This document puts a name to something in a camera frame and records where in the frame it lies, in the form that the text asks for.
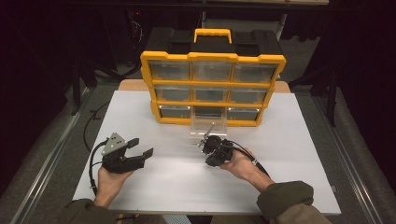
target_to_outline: hand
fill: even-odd
[[[125,180],[133,173],[134,171],[124,174],[113,174],[101,166],[98,171],[98,191],[93,201],[95,205],[108,208],[119,194]]]
[[[259,192],[264,192],[268,186],[275,183],[268,175],[254,165],[247,156],[237,150],[233,150],[233,157],[230,161],[224,162],[219,167],[223,170],[228,170],[240,179],[246,180]]]

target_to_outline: yellow storage organizer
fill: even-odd
[[[258,126],[286,59],[272,31],[153,28],[141,54],[151,111],[160,123],[195,116]]]

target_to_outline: table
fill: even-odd
[[[120,89],[139,82],[121,83]],[[95,145],[114,132],[127,141],[139,137],[140,145],[128,149],[127,157],[154,147],[145,168],[127,180],[110,209],[139,214],[260,214],[255,204],[259,192],[232,174],[206,165],[205,154],[189,142],[190,127],[157,123],[149,101],[147,91],[115,91],[97,136]],[[262,125],[229,127],[227,138],[250,148],[275,182],[303,180],[313,186],[314,206],[323,214],[341,213],[294,94],[275,92]],[[100,151],[94,161],[101,160]],[[88,165],[74,199],[94,197]],[[93,167],[95,179],[98,167]]]

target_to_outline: white paper sheet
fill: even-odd
[[[219,167],[191,145],[190,126],[160,124],[150,111],[148,91],[115,91],[95,145],[118,133],[140,138],[126,156],[154,154],[126,181],[110,209],[144,214],[260,214],[259,192]],[[303,180],[314,190],[323,214],[341,214],[294,94],[274,93],[259,127],[229,127],[227,139],[253,151],[275,182]],[[94,162],[100,161],[100,148]],[[94,198],[88,161],[74,199]],[[97,181],[97,169],[94,178]]]

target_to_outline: sleeve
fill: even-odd
[[[330,223],[311,206],[314,189],[303,181],[276,183],[261,193],[257,205],[267,220],[276,223]]]
[[[61,224],[113,224],[114,214],[92,200],[79,199],[68,204],[61,212]]]

